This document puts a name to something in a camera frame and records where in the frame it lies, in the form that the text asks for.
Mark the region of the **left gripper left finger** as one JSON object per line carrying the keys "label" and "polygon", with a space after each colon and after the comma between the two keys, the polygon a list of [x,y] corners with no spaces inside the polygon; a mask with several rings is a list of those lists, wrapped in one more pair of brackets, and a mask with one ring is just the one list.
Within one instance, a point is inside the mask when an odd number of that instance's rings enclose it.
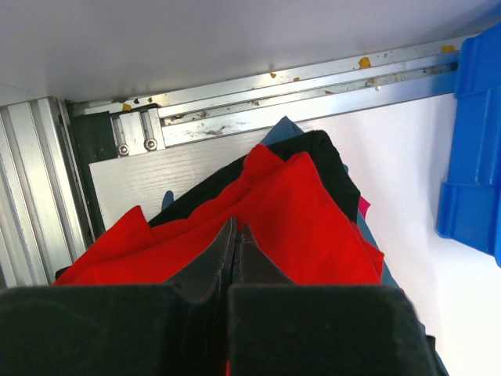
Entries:
{"label": "left gripper left finger", "polygon": [[4,375],[223,375],[236,220],[162,284],[1,293]]}

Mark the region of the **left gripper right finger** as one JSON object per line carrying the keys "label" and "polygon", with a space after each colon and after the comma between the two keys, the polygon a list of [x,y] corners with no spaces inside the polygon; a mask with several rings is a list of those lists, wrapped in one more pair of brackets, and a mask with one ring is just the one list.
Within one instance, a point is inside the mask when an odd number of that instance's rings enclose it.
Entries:
{"label": "left gripper right finger", "polygon": [[232,375],[435,375],[434,350],[405,294],[390,286],[301,286],[249,226],[229,289]]}

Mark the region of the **red t shirt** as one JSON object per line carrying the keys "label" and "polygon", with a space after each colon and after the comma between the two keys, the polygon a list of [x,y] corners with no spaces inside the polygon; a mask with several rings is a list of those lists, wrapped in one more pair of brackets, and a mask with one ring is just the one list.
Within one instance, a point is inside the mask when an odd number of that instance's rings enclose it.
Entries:
{"label": "red t shirt", "polygon": [[324,188],[309,154],[281,160],[266,146],[245,158],[240,177],[187,219],[150,226],[128,211],[56,281],[62,285],[152,284],[193,261],[235,218],[297,284],[379,284],[383,254]]}

